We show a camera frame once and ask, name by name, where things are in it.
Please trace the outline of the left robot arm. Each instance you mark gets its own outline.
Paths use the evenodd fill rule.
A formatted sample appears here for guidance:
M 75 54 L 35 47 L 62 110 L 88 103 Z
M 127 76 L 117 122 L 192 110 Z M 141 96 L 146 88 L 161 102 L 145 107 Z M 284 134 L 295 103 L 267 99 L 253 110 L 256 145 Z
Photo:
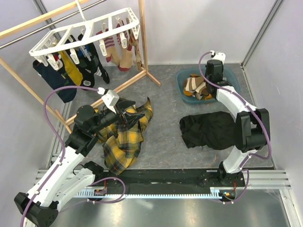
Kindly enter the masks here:
M 98 133 L 107 126 L 118 123 L 130 129 L 144 115 L 127 111 L 135 101 L 120 98 L 104 111 L 96 112 L 90 105 L 77 110 L 74 127 L 56 161 L 40 181 L 28 192 L 19 192 L 14 202 L 25 219 L 39 227 L 49 227 L 66 203 L 89 185 L 99 186 L 104 181 L 103 168 L 93 161 L 70 180 L 68 175 L 88 155 L 98 141 Z

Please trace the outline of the brown beige striped sock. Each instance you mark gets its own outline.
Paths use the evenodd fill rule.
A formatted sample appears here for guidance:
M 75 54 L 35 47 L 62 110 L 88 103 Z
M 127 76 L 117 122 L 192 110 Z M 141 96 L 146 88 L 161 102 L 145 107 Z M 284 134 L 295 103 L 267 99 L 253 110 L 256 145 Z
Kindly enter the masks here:
M 184 90 L 196 90 L 204 81 L 203 77 L 189 77 L 184 81 Z

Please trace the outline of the olive striped sock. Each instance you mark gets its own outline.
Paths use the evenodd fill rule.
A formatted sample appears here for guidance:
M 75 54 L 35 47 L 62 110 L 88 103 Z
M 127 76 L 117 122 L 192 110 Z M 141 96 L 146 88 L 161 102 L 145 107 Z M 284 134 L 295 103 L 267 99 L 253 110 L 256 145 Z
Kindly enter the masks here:
M 201 75 L 196 75 L 196 74 L 190 74 L 191 78 L 201 78 Z
M 194 96 L 195 95 L 195 91 L 186 91 L 186 90 L 183 90 L 183 93 L 186 96 Z

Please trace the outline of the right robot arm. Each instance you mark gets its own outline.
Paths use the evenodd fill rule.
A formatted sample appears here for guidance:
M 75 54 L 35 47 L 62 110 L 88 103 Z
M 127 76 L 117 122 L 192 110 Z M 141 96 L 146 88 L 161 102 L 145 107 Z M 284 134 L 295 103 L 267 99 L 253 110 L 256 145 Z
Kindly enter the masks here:
M 205 67 L 206 87 L 217 101 L 222 103 L 235 118 L 234 147 L 219 165 L 217 181 L 228 186 L 248 159 L 270 142 L 269 112 L 258 109 L 240 96 L 228 81 L 223 80 L 223 62 L 208 60 Z

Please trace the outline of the olive striped sock front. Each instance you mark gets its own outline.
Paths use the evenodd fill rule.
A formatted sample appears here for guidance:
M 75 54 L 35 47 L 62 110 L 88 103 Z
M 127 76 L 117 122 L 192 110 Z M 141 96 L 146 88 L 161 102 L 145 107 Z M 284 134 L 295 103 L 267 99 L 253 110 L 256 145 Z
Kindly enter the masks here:
M 196 75 L 196 74 L 190 74 L 191 78 L 201 78 L 201 75 Z

